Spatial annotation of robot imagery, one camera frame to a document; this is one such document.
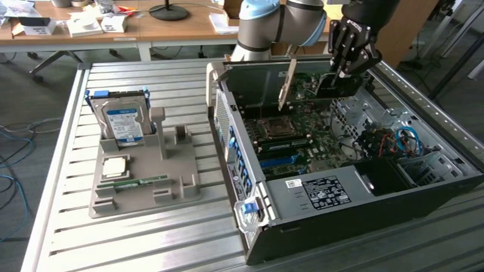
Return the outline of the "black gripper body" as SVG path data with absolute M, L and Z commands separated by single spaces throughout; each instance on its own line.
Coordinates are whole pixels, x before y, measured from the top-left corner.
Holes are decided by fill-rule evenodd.
M 341 25 L 349 35 L 353 35 L 354 49 L 376 42 L 377 34 L 389 22 L 397 5 L 398 0 L 349 1 L 342 5 Z

